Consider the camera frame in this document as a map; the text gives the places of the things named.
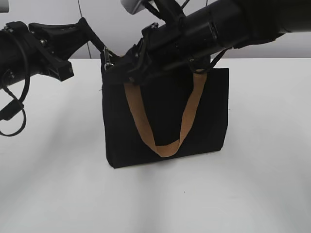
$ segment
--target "white wall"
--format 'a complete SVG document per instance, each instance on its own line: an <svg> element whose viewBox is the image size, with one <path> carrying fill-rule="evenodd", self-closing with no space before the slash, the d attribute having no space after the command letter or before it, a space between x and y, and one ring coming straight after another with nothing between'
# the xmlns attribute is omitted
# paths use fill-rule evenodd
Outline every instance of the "white wall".
<svg viewBox="0 0 311 233"><path fill-rule="evenodd" d="M147 11L128 14L120 0L80 0L84 17L104 43L118 55L124 54L141 37L141 29L158 21ZM185 11L190 14L205 5L206 0L191 0ZM10 21L25 23L70 24L80 18L77 0L10 0L10 13L0 14L4 25ZM311 58L311 33L287 34L276 42L231 50L228 58ZM91 46L93 58L99 53ZM73 58L88 58L86 46Z"/></svg>

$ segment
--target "cable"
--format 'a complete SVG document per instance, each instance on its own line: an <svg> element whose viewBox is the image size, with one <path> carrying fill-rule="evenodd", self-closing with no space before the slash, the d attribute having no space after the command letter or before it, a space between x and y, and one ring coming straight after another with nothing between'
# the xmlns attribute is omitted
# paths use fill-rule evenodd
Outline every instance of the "cable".
<svg viewBox="0 0 311 233"><path fill-rule="evenodd" d="M29 87L30 87L30 70L29 70L28 58L21 43L18 40L16 40L16 38L11 33L4 32L4 31L1 31L1 32L3 32L4 35L8 36L16 44L23 58L24 68L25 68L25 85L24 85L23 92L19 98L19 101L23 103L24 100L26 99L26 96L28 94Z"/></svg>
<svg viewBox="0 0 311 233"><path fill-rule="evenodd" d="M79 11L80 11L80 16L81 16L81 18L83 18L83 16L82 16L82 9L81 9L81 5L80 5L80 0L78 0L78 6L79 6ZM89 57L90 57L90 59L92 59L91 50L89 48L88 41L87 41L86 45L87 45Z"/></svg>
<svg viewBox="0 0 311 233"><path fill-rule="evenodd" d="M222 57L224 56L224 54L231 48L228 48L228 49L225 49L223 51L221 51L214 59L213 61L209 64L209 66L204 69L204 70L201 70L199 72L195 72L197 74L205 74L207 72L210 72L210 70L212 70L216 65L217 63L220 61L220 59L222 59Z"/></svg>
<svg viewBox="0 0 311 233"><path fill-rule="evenodd" d="M1 136L13 137L13 136L20 134L24 130L26 123L27 123L27 117L26 117L26 113L25 113L24 106L22 103L26 99L26 96L28 94L29 87L30 87L30 69L29 69L29 62L28 62L26 52L25 52L23 46L21 45L21 43L9 32L1 31L0 33L9 37L15 43L15 45L18 47L19 52L22 56L22 59L24 62L24 68L25 68L25 84L24 84L23 92L22 92L19 99L17 99L17 97L7 88L6 84L4 83L4 79L6 78L8 72L10 72L10 71L7 70L1 77L1 83L0 83L1 87L9 96L11 96L13 98L13 101L10 102L4 108L6 111L12 111L11 115L8 115L6 117L8 117L8 118L14 117L15 114L17 114L20 110L23 112L24 120L23 120L22 126L20 127L19 130L17 130L15 133L12 133L12 134L4 134L0 131Z"/></svg>
<svg viewBox="0 0 311 233"><path fill-rule="evenodd" d="M3 80L4 80L4 77L8 74L8 72L9 72L9 70L7 70L7 71L5 72L5 74L3 74L2 78L1 78L1 87L2 87L3 90L4 90L9 96L11 96L11 97L15 100L15 102L20 106L20 109L21 109L22 112L23 112L23 117L24 117L24 119L23 119L23 123L22 123L20 129L17 130L15 133L12 133L12 134L5 134L5 133L2 133L2 132L0 131L0 135L1 135L1 136L5 136L5 137L14 137L14 136L20 134L20 133L24 130L24 128L26 127L26 124L27 124L27 116L26 116L26 112L25 112L25 110L24 110L24 106L23 106L23 104L21 103L21 101L18 100L18 99L16 98L16 96L15 96L15 95L7 88L7 86L4 84L4 81L3 81Z"/></svg>
<svg viewBox="0 0 311 233"><path fill-rule="evenodd" d="M184 2L184 4L182 4L182 6L181 6L181 9L184 9L186 6L187 6L187 4L190 2L190 0L186 0L185 2Z"/></svg>
<svg viewBox="0 0 311 233"><path fill-rule="evenodd" d="M154 16L156 16L159 19L162 19L161 13L154 7L152 6L148 1L143 1L142 5Z"/></svg>

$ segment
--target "black tote bag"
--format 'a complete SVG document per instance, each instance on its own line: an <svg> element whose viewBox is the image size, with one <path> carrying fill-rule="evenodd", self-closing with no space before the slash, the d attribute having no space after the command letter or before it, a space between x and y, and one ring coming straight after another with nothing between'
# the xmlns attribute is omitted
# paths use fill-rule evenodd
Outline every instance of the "black tote bag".
<svg viewBox="0 0 311 233"><path fill-rule="evenodd" d="M146 86L126 85L105 84L103 75L106 156L112 167L222 149L228 126L227 68L194 75L181 67Z"/></svg>

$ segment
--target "white table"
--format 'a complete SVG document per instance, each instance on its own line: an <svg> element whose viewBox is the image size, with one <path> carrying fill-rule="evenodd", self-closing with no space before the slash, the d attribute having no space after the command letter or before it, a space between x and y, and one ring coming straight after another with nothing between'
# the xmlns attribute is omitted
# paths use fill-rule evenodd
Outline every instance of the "white table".
<svg viewBox="0 0 311 233"><path fill-rule="evenodd" d="M100 61L72 62L64 83L32 78L25 131L0 138L0 233L311 232L311 59L222 60L224 149L117 170L105 158ZM1 91L0 107L8 101Z"/></svg>

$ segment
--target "tan strap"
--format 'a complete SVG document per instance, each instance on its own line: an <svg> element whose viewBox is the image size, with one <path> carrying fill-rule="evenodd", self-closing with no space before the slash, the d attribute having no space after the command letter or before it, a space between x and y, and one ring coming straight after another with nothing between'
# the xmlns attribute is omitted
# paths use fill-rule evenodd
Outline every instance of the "tan strap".
<svg viewBox="0 0 311 233"><path fill-rule="evenodd" d="M182 116L180 137L177 141L166 146L156 146L154 135L141 97L140 86L128 83L124 85L128 106L131 110L139 135L142 141L159 156L163 158L171 157L178 152L193 126L206 80L207 74L193 75L193 92L188 99Z"/></svg>

